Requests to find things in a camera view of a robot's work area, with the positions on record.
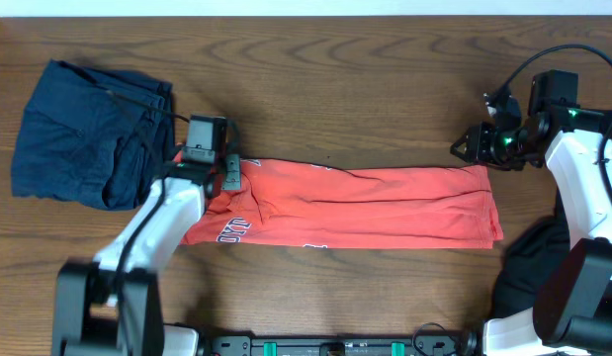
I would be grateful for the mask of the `red orange t-shirt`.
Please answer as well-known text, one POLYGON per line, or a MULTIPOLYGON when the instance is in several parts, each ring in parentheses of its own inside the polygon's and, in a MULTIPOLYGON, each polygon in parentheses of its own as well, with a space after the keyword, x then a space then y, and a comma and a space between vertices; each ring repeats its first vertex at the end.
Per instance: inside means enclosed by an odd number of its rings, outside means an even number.
POLYGON ((184 243, 341 249, 491 249, 503 238, 484 167, 340 170, 243 159, 184 243))

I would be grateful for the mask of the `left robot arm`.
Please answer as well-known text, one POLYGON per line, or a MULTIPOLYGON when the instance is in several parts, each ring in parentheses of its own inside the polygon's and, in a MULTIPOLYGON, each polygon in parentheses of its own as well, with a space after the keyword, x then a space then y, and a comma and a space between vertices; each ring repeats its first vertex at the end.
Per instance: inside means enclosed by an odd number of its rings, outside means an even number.
POLYGON ((180 159, 164 164, 148 198, 92 261, 58 271, 50 352, 71 355, 208 355, 202 333, 163 319, 158 275, 209 200, 240 186, 236 123, 193 116, 180 159))

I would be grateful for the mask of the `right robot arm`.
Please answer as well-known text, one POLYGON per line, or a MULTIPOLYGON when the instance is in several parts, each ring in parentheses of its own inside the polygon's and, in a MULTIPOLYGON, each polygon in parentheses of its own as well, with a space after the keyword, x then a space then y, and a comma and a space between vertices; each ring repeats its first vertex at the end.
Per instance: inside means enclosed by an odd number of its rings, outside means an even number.
POLYGON ((536 75, 526 113, 507 87, 486 95, 489 121, 450 147, 497 170, 548 168, 568 223, 568 256, 533 307, 484 324, 484 355, 612 355, 612 112, 581 107, 577 86, 575 73, 536 75))

